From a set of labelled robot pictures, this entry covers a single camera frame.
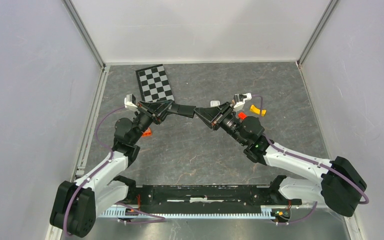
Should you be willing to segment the white remote control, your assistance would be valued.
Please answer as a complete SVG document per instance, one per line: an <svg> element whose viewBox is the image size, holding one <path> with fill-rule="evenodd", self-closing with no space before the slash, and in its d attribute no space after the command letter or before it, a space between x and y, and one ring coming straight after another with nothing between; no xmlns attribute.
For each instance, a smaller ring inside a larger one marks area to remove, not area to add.
<svg viewBox="0 0 384 240"><path fill-rule="evenodd" d="M210 101L210 107L217 107L219 106L221 103L219 100L211 100Z"/></svg>

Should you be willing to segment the black remote control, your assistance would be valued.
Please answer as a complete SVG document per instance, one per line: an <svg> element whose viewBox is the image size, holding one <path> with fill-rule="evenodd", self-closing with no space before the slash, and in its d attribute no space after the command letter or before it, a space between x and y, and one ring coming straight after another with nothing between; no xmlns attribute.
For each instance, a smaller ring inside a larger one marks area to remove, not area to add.
<svg viewBox="0 0 384 240"><path fill-rule="evenodd" d="M175 114L182 117L194 118L195 116L195 108L193 105L183 105L173 103L170 108L167 110L169 114Z"/></svg>

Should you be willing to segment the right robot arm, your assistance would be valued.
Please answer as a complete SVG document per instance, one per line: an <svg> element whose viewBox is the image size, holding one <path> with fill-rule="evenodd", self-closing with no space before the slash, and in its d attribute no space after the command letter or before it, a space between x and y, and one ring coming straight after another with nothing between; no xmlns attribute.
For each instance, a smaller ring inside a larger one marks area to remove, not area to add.
<svg viewBox="0 0 384 240"><path fill-rule="evenodd" d="M269 189L269 199L282 204L292 199L325 203L334 212L351 217L358 205L367 205L367 184L345 157L334 160L310 156L288 149L267 137L260 119L240 118L230 103L197 107L194 113L212 130L223 129L245 147L244 154L253 163L284 169L301 179L281 177L279 185Z"/></svg>

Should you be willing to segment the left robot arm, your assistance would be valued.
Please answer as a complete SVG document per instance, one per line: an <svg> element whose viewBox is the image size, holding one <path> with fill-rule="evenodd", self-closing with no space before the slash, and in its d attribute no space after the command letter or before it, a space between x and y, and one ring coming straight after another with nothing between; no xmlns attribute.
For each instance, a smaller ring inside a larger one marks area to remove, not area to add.
<svg viewBox="0 0 384 240"><path fill-rule="evenodd" d="M103 144L108 155L91 171L75 181L63 181L57 188L49 223L67 235L85 237L96 219L117 202L133 203L137 190L118 180L137 158L137 142L151 124L161 124L173 100L140 101L132 104L135 116L115 122L113 145Z"/></svg>

